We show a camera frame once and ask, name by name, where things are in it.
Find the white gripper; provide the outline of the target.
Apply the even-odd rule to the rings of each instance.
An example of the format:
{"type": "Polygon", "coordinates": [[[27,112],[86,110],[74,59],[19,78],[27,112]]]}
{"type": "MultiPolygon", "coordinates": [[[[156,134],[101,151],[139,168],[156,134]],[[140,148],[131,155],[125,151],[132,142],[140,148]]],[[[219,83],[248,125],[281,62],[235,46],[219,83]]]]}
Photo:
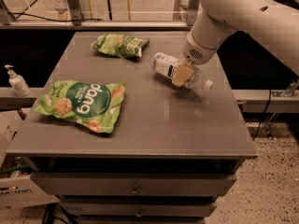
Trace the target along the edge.
{"type": "Polygon", "coordinates": [[[181,87],[194,73],[194,65],[207,63],[218,51],[221,44],[237,31],[231,25],[211,18],[202,6],[199,6],[197,19],[186,36],[182,60],[173,75],[172,83],[181,87]]]}

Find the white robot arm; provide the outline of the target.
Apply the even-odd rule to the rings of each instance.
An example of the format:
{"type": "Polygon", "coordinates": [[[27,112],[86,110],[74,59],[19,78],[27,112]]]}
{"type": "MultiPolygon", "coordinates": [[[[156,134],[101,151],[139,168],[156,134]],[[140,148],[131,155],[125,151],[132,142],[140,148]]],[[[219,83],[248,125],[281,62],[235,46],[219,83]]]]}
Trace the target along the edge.
{"type": "Polygon", "coordinates": [[[243,31],[299,74],[299,13],[273,0],[199,0],[198,15],[184,41],[172,77],[185,85],[230,35],[243,31]]]}

